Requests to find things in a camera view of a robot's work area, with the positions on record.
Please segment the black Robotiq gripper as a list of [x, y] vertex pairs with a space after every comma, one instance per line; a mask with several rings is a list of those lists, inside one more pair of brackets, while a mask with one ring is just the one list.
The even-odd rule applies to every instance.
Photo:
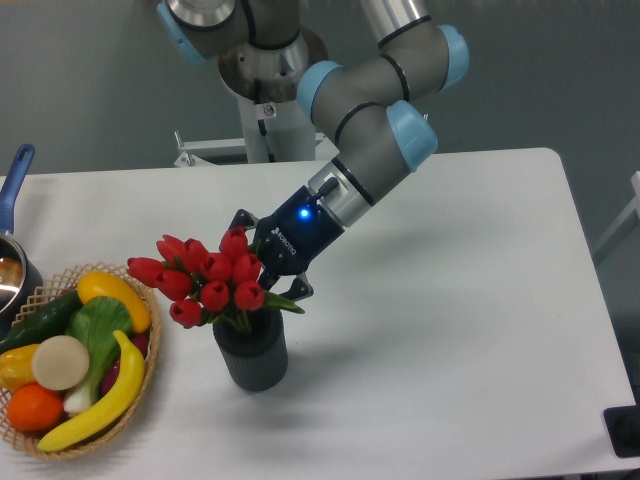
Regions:
[[[270, 216], [260, 219], [245, 209], [236, 211], [228, 229], [255, 230], [258, 257], [264, 272], [259, 284], [268, 301], [300, 301], [311, 297], [314, 289], [305, 271], [311, 261], [344, 233], [344, 227], [318, 203], [312, 191], [302, 186]], [[291, 276], [284, 293], [274, 293], [283, 276]]]

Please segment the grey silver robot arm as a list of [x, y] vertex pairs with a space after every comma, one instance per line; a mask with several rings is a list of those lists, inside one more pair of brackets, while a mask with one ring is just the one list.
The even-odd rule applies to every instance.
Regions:
[[287, 297], [313, 290], [311, 261], [437, 149], [414, 101], [460, 81], [469, 65], [464, 37], [433, 22], [423, 1], [365, 1], [379, 53], [346, 68], [326, 57], [300, 21], [296, 1], [162, 1], [169, 38], [194, 63], [216, 58], [227, 88], [247, 103], [245, 139], [261, 161], [282, 157], [268, 121], [285, 139], [310, 144], [323, 133], [337, 155], [273, 214], [239, 211], [234, 224], [255, 232], [260, 284], [290, 277]]

